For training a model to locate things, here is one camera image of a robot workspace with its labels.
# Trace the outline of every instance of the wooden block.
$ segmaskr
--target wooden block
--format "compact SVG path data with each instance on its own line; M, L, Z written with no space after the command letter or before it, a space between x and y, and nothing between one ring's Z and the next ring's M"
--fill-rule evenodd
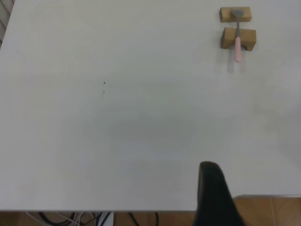
M228 48L235 45L236 28L225 27L222 33L222 45L221 48ZM241 46L244 46L246 50L252 51L256 43L256 30L240 29L240 42Z
M221 7L220 18L221 22L236 22L236 17L231 13L233 9L241 9L244 14L241 17L241 22L250 22L252 18L250 7Z

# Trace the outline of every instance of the floor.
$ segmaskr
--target floor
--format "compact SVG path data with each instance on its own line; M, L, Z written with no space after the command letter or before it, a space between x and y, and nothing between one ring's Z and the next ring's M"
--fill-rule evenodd
M238 198L235 203L247 226L301 226L301 198ZM134 216L141 226L156 224L152 212L134 212ZM193 218L193 212L159 212L159 225L191 226ZM0 214L0 226L40 225L21 212ZM134 226L128 214L122 212L115 213L114 225Z

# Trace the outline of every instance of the white table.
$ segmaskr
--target white table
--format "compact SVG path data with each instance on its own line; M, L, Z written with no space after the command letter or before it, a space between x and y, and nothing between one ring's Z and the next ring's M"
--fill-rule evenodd
M250 6L252 52L220 49ZM0 210L194 210L301 194L300 0L16 0L0 51Z

